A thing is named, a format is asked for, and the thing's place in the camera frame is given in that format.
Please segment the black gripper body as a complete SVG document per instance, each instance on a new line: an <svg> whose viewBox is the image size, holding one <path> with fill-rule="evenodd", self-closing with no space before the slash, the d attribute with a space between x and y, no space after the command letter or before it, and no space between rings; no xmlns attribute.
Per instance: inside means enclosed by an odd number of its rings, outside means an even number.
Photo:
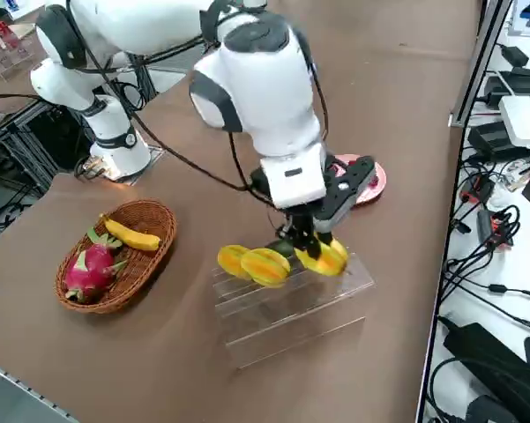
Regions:
<svg viewBox="0 0 530 423"><path fill-rule="evenodd" d="M260 198L268 201L275 210L282 212L286 218L292 218L295 226L313 225L314 212L317 210L316 200L306 200L303 203L290 206L274 205L268 180L261 168L256 168L250 173L250 187Z"/></svg>

